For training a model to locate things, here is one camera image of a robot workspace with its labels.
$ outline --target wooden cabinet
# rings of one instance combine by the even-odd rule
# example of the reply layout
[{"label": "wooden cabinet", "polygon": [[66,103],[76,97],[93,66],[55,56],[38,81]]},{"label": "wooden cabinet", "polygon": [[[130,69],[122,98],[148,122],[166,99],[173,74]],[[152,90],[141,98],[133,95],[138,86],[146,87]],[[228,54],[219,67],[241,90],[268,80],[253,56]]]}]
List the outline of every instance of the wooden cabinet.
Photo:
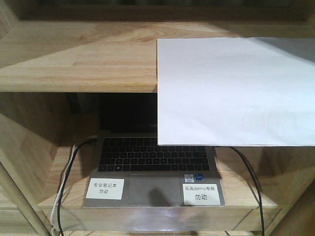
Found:
[{"label": "wooden cabinet", "polygon": [[[156,92],[157,38],[315,37],[314,4],[307,0],[277,8],[39,5],[23,18],[8,1],[0,6],[0,16],[6,16],[0,18],[6,26],[0,39],[0,177],[6,190],[17,187],[28,206],[20,215],[22,220],[30,214],[25,234],[32,227],[35,234],[49,234],[48,218],[70,147],[98,131],[97,114],[71,114],[65,92]],[[315,178],[315,148],[240,149],[259,176],[270,234]],[[216,159],[226,205],[181,208],[83,209],[92,151],[86,146],[79,152],[67,184],[62,223],[68,234],[260,231],[251,178],[227,148],[218,148]],[[153,220],[154,227],[147,227]]]}]

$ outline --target touchpad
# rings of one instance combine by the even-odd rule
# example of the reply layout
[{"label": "touchpad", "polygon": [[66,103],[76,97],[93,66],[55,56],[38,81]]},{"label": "touchpad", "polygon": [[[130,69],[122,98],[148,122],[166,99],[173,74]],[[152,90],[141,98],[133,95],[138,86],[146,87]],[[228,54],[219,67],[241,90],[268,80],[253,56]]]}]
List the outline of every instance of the touchpad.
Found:
[{"label": "touchpad", "polygon": [[181,190],[178,175],[130,175],[128,203],[180,203]]}]

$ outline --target laptop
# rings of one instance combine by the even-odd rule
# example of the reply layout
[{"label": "laptop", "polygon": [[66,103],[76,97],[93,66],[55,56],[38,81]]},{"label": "laptop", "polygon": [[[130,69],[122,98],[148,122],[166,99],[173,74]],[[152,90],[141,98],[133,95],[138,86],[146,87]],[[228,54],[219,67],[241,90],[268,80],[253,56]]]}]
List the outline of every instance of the laptop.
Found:
[{"label": "laptop", "polygon": [[158,146],[156,93],[100,94],[99,122],[84,208],[224,205],[214,147]]}]

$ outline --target white paper sheet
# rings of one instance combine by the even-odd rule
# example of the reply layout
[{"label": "white paper sheet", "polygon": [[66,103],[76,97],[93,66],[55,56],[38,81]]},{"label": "white paper sheet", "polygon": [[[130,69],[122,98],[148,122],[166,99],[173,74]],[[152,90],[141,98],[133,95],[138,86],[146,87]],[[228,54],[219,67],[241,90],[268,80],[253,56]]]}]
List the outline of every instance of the white paper sheet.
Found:
[{"label": "white paper sheet", "polygon": [[184,204],[190,206],[219,206],[216,184],[183,184]]},{"label": "white paper sheet", "polygon": [[121,200],[123,178],[91,178],[86,198]]},{"label": "white paper sheet", "polygon": [[315,40],[159,39],[158,144],[315,145]]}]

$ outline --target power cord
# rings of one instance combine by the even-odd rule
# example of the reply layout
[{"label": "power cord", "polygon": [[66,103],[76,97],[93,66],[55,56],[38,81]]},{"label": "power cord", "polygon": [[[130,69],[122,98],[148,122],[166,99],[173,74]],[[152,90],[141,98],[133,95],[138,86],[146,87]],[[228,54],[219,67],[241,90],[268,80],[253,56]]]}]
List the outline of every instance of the power cord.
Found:
[{"label": "power cord", "polygon": [[259,180],[250,164],[250,162],[248,161],[248,159],[244,156],[244,154],[242,154],[238,149],[234,148],[234,147],[229,147],[230,149],[232,149],[233,151],[235,151],[243,160],[245,166],[247,167],[247,170],[249,171],[252,180],[254,181],[257,193],[258,193],[258,204],[259,204],[259,210],[260,210],[260,220],[261,220],[261,236],[265,236],[265,223],[264,223],[264,214],[263,214],[263,210],[262,210],[262,201],[261,201],[261,190],[259,187]]},{"label": "power cord", "polygon": [[58,192],[57,192],[57,195],[56,195],[56,199],[55,199],[55,202],[54,202],[54,205],[53,205],[53,208],[52,208],[52,212],[51,212],[51,215],[50,215],[50,223],[53,226],[52,229],[51,229],[51,234],[53,236],[56,236],[56,234],[55,234],[56,227],[54,225],[54,214],[55,214],[56,206],[57,206],[58,227],[59,227],[61,235],[64,236],[63,230],[62,230],[62,226],[61,226],[61,220],[60,220],[60,208],[61,208],[61,204],[62,204],[63,191],[64,191],[64,188],[65,188],[65,184],[67,182],[67,179],[69,177],[74,158],[75,158],[78,150],[80,149],[80,147],[82,147],[84,144],[90,144],[91,141],[95,140],[96,138],[97,138],[97,136],[90,136],[90,137],[88,137],[87,140],[82,141],[79,145],[74,144],[72,146],[72,148],[71,148],[70,156],[69,156],[68,162],[67,162],[67,164],[66,164],[66,166],[64,168],[61,184],[59,186],[59,189],[58,189]]}]

